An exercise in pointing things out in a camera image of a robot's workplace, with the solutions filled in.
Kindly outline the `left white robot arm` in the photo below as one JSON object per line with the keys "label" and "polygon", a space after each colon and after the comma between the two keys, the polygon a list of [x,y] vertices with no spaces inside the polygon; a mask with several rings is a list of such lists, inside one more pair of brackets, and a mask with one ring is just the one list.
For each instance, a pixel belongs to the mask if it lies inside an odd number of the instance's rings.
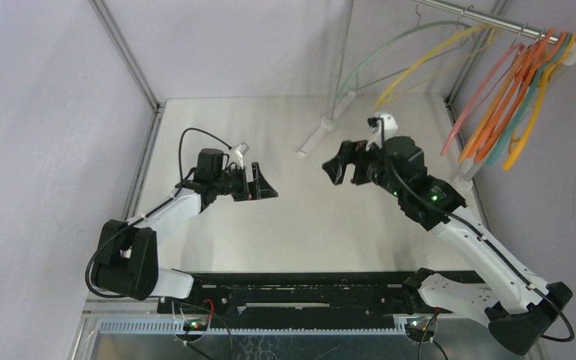
{"label": "left white robot arm", "polygon": [[162,202],[127,220],[108,220],[85,268],[88,289],[108,299],[174,298],[184,311],[198,311],[205,301],[204,292],[194,286],[192,274],[164,268],[159,247],[219,196],[230,196],[236,202],[278,197],[257,162],[249,167],[241,161],[228,166],[225,159],[227,154],[221,150],[202,149],[189,176]]}

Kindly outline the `teal plastic hanger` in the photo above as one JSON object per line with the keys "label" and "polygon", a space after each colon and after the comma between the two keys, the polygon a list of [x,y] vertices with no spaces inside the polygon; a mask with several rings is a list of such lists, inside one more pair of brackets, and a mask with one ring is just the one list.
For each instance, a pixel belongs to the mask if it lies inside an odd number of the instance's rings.
{"label": "teal plastic hanger", "polygon": [[[548,78],[554,68],[566,59],[575,45],[575,40],[575,34],[563,32],[560,44],[557,44],[549,54],[545,51],[540,52],[538,59],[531,62],[529,71],[522,76],[520,94],[516,96],[517,105],[513,110],[508,111],[510,117],[499,126],[500,131],[490,135],[491,144],[484,147],[485,153],[482,159],[487,165],[495,164],[503,149],[508,150],[508,157],[502,165],[504,170],[510,169],[517,160],[528,140],[530,129],[539,116],[539,107],[546,94]],[[516,128],[527,115],[527,110],[533,101],[535,101],[535,110],[529,118],[529,124],[523,136],[518,137]]]}

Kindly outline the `orange plastic hanger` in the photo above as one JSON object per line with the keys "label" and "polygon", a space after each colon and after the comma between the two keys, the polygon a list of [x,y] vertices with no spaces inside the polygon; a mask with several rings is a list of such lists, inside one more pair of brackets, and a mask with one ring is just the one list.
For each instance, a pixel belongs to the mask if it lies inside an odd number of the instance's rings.
{"label": "orange plastic hanger", "polygon": [[499,146],[501,137],[507,127],[516,118],[516,113],[525,107],[525,97],[531,90],[537,89],[538,76],[542,74],[544,66],[554,56],[562,54],[562,46],[572,39],[567,31],[561,33],[559,40],[553,47],[548,41],[553,35],[551,28],[542,40],[524,47],[517,55],[505,76],[500,90],[477,125],[474,134],[466,143],[460,159],[472,158],[476,163],[491,156],[491,152]]}

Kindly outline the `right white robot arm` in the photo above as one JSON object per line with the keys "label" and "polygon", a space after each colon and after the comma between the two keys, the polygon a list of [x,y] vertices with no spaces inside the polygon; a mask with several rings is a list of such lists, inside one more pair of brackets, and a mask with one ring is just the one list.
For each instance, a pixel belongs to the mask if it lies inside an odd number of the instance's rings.
{"label": "right white robot arm", "polygon": [[420,268],[403,283],[408,309],[431,307],[464,316],[519,356],[564,317],[572,291],[537,276],[513,256],[448,182],[429,174],[424,153],[411,138],[395,136],[382,145],[344,141],[322,168],[339,185],[348,165],[355,167],[354,185],[371,183],[393,195],[409,219],[443,240],[484,281],[477,287]]}

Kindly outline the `yellow-orange plastic hanger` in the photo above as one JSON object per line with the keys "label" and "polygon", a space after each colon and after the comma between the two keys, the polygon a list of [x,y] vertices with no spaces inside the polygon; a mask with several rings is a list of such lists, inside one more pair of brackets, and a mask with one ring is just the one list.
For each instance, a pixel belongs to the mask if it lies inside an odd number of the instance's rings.
{"label": "yellow-orange plastic hanger", "polygon": [[[576,34],[567,32],[563,32],[562,34],[565,35],[562,46],[555,51],[549,61],[546,61],[536,71],[529,85],[529,90],[523,99],[523,104],[501,136],[499,143],[508,143],[508,157],[502,165],[502,170],[504,171],[510,170],[520,157],[539,117],[542,103],[548,89],[549,77],[555,68],[566,59],[575,45]],[[522,135],[517,136],[517,127],[526,115],[530,115],[528,125],[525,127]]]}

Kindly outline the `pale yellow hanger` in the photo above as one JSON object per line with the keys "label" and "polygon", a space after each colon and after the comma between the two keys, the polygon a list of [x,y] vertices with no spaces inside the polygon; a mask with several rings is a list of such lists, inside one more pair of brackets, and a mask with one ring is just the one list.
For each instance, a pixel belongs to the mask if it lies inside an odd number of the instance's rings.
{"label": "pale yellow hanger", "polygon": [[448,40],[443,41],[441,44],[433,48],[430,52],[423,55],[419,58],[415,63],[410,65],[405,71],[403,71],[395,80],[393,80],[388,88],[379,96],[379,99],[375,103],[373,110],[378,110],[382,105],[387,104],[394,99],[394,91],[395,87],[403,81],[406,77],[408,77],[413,71],[423,65],[425,62],[429,61],[432,57],[436,56],[440,51],[449,47],[450,45],[458,42],[463,38],[467,38],[470,35],[475,34],[476,32],[481,32],[487,29],[494,29],[493,25],[477,25],[470,28],[467,28],[463,31],[455,32]]}

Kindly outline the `pink hanger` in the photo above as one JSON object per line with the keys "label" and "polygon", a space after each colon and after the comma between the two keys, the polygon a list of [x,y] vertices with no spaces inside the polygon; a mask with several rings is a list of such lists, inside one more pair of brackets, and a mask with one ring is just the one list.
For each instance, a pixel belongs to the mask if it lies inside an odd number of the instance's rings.
{"label": "pink hanger", "polygon": [[477,89],[467,102],[466,106],[462,109],[460,115],[455,120],[455,123],[452,126],[452,129],[448,133],[448,136],[445,140],[445,143],[442,147],[440,154],[442,156],[447,155],[452,142],[461,132],[463,126],[466,124],[467,120],[470,116],[475,112],[474,107],[478,103],[478,99],[485,88],[488,86],[488,83],[494,78],[496,72],[508,61],[511,60],[511,65],[513,65],[519,55],[524,51],[525,45],[521,42],[517,42],[516,40],[508,46],[505,52],[499,57],[498,60],[493,64],[490,70],[487,72],[485,78],[479,83]]}

